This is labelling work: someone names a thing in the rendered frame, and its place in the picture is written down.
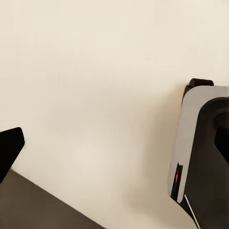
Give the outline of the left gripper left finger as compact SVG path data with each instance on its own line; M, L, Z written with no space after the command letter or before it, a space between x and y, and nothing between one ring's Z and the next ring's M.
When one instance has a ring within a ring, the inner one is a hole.
M0 184L25 145L20 127L0 132Z

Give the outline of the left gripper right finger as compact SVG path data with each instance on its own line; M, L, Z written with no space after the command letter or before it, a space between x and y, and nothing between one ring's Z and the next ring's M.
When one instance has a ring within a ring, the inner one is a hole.
M218 127L214 144L229 165L229 129Z

